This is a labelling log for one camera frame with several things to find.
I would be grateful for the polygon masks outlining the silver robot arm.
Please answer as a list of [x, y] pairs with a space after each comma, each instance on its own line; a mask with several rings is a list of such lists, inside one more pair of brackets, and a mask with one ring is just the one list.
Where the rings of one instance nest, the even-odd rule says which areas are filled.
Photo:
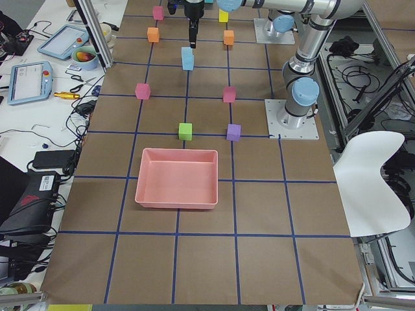
[[288, 10], [270, 9], [267, 21], [263, 27], [265, 36], [278, 38], [292, 30], [294, 26], [294, 12]]
[[276, 113], [284, 128], [296, 130], [303, 126], [307, 114], [320, 93], [320, 87], [311, 78], [314, 64], [336, 20], [350, 17], [363, 5], [362, 1], [217, 1], [225, 12], [240, 7], [265, 8], [271, 11], [289, 11], [310, 14], [311, 18], [301, 36], [296, 54], [283, 66], [287, 89], [285, 105]]

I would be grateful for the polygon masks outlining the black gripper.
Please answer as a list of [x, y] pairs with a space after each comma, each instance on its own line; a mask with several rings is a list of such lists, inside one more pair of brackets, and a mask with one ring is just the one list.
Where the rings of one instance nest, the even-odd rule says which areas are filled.
[[167, 9], [170, 15], [176, 13], [176, 9], [181, 5], [184, 8], [184, 14], [189, 19], [189, 46], [196, 48], [198, 35], [198, 20], [204, 15], [204, 0], [168, 0]]

